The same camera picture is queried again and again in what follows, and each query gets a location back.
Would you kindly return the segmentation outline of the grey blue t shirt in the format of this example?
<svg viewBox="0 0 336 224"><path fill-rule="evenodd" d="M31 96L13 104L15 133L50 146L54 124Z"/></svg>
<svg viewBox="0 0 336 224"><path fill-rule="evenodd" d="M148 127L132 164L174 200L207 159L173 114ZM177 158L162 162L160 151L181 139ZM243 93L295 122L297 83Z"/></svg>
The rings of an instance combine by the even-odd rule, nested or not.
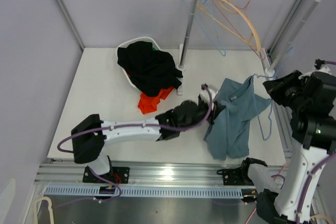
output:
<svg viewBox="0 0 336 224"><path fill-rule="evenodd" d="M250 122L270 107L272 100L255 94L254 77L250 76L243 83L226 78L215 101L224 109L205 134L212 158L224 161L248 156Z"/></svg>

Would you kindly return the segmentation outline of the orange t shirt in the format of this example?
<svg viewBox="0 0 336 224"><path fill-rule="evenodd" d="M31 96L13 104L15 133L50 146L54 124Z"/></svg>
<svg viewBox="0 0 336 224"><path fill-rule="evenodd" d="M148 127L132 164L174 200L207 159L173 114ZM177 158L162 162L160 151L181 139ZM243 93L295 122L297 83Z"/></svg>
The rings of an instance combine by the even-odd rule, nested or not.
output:
<svg viewBox="0 0 336 224"><path fill-rule="evenodd" d="M158 104L165 100L178 84L174 72L171 71L149 76L127 71L127 76L141 91L138 108L142 114L157 111Z"/></svg>

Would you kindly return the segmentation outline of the black t shirt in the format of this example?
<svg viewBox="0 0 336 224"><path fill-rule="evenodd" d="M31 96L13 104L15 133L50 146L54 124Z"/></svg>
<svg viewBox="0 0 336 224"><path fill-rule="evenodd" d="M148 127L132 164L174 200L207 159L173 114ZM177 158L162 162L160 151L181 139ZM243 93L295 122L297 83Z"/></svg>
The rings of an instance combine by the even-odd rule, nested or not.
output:
<svg viewBox="0 0 336 224"><path fill-rule="evenodd" d="M131 82L145 95L156 97L162 89L179 88L182 71L175 66L172 55L154 50L153 44L137 41L117 50L118 65L128 74Z"/></svg>

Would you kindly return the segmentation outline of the beige wooden hanger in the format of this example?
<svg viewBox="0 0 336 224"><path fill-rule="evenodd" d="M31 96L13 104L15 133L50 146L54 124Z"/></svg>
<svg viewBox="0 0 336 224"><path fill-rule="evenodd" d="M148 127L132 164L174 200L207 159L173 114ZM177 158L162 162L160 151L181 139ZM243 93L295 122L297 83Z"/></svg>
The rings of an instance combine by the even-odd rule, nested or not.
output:
<svg viewBox="0 0 336 224"><path fill-rule="evenodd" d="M240 6L235 0L197 0L196 7L212 23L214 45L223 56L226 48L220 38L220 29L238 39L255 54L261 53L261 39L248 14L251 2L252 0L247 0Z"/></svg>

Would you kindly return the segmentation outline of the pink wire hanger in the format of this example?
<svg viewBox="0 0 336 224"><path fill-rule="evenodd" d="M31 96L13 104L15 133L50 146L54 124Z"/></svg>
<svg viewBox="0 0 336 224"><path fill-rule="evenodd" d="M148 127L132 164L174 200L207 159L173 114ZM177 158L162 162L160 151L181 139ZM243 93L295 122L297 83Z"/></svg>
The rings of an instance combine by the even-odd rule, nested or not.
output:
<svg viewBox="0 0 336 224"><path fill-rule="evenodd" d="M235 0L212 0L213 7L223 19L218 23L263 61L266 55L262 51L259 33L248 13L251 2L252 0L245 0L245 3L237 4Z"/></svg>

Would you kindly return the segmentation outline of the light blue wire hanger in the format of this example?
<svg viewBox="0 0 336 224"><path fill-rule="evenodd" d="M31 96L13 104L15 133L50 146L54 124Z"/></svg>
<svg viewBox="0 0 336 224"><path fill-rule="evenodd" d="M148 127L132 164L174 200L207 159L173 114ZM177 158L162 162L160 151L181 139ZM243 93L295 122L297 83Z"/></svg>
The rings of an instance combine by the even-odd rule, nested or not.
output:
<svg viewBox="0 0 336 224"><path fill-rule="evenodd" d="M183 41L182 53L186 53L188 43L190 42L193 24L196 23L213 49L221 56L226 56L226 48L223 41L220 39L218 23L216 22L211 7L209 6L209 1L210 0L183 0L190 13Z"/></svg>

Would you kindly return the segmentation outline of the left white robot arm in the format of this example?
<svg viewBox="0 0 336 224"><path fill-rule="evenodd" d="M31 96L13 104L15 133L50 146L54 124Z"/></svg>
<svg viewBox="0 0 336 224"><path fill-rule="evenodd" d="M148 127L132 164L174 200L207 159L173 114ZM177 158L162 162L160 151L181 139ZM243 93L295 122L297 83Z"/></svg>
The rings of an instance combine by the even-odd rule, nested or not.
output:
<svg viewBox="0 0 336 224"><path fill-rule="evenodd" d="M102 183L112 179L113 169L108 155L102 150L106 145L126 141L167 141L200 126L204 121L214 124L226 107L202 97L187 100L179 106L144 121L129 123L103 121L98 114L87 116L71 130L72 149L76 164L86 164Z"/></svg>

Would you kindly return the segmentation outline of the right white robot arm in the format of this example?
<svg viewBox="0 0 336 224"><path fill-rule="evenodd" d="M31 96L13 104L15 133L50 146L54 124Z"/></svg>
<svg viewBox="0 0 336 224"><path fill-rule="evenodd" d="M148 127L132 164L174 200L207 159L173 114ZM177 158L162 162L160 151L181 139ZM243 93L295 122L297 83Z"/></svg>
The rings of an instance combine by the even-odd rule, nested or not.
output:
<svg viewBox="0 0 336 224"><path fill-rule="evenodd" d="M257 190L257 215L267 223L309 223L310 207L319 177L335 157L335 76L316 70L296 70L263 83L278 104L292 111L292 156L282 188L277 188L267 165L247 158L239 179Z"/></svg>

